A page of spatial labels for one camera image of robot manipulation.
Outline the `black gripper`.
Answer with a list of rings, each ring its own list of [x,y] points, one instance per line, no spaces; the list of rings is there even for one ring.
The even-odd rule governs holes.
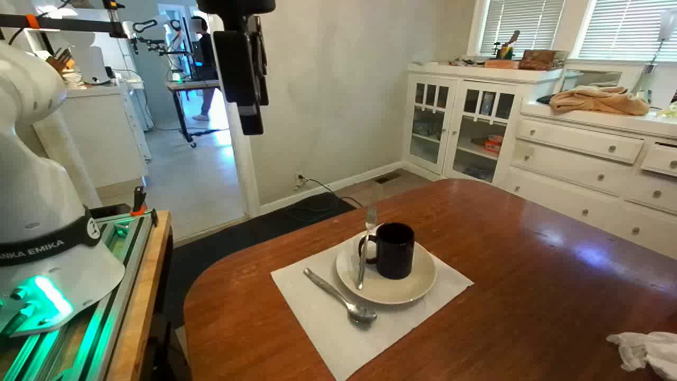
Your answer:
[[[220,82],[237,104],[241,130],[261,136],[259,107],[269,104],[267,52],[258,16],[274,10],[274,0],[196,0],[198,9],[218,15],[224,30],[213,32]]]

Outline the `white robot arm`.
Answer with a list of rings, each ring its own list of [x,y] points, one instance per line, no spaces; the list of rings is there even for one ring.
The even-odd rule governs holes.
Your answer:
[[[196,0],[224,28],[213,34],[220,84],[239,107],[241,130],[261,130],[267,54],[259,13],[274,0]],[[66,100],[57,70],[0,42],[0,330],[24,337],[57,330],[108,296],[124,265],[82,202],[64,164],[30,149],[21,122],[53,114]]]

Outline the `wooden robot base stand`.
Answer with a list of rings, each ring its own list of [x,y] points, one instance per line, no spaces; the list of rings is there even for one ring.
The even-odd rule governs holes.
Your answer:
[[[101,301],[76,308],[55,268],[24,276],[2,299],[2,381],[130,381],[146,369],[168,223],[157,212],[109,215],[101,239],[124,265]]]

